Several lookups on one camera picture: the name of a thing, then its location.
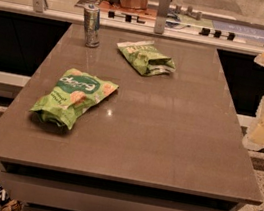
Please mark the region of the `green rice chip bag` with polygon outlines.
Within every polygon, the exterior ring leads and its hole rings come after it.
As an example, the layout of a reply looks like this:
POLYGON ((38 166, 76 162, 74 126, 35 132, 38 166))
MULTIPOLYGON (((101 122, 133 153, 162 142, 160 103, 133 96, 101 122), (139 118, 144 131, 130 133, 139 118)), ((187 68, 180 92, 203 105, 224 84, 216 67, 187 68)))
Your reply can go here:
POLYGON ((119 86, 111 81, 69 69, 57 81, 53 90, 32 106, 40 121, 66 126, 71 130, 81 115, 113 94, 119 86))

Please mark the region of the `crumpled green snack bag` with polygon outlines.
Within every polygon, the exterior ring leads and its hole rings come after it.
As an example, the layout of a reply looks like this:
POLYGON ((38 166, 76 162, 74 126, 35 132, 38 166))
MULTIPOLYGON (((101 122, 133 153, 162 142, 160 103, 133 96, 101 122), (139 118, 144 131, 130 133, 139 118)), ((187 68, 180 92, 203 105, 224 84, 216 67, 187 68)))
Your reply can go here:
POLYGON ((170 74, 176 71, 173 59, 156 49, 153 41, 119 42, 117 46, 128 63, 141 76, 170 74))

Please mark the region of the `silver drink can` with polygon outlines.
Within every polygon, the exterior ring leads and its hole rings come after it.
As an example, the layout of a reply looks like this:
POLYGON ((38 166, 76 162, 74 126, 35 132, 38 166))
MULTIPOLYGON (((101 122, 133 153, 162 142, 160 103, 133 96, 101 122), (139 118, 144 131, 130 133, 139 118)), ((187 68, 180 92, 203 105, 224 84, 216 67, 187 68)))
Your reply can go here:
POLYGON ((95 4, 87 3, 84 6, 84 32, 85 45, 95 48, 99 46, 98 31, 100 30, 100 9, 95 4))

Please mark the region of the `middle metal glass bracket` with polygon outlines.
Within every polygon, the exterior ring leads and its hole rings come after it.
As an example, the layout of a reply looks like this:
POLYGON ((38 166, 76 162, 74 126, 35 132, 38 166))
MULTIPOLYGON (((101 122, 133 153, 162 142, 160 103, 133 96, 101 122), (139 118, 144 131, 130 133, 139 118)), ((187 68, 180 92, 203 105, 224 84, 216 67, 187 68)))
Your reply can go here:
POLYGON ((171 0, 159 0, 157 8, 157 18, 155 19, 154 32, 155 34, 163 34, 165 31, 168 9, 170 8, 171 0))

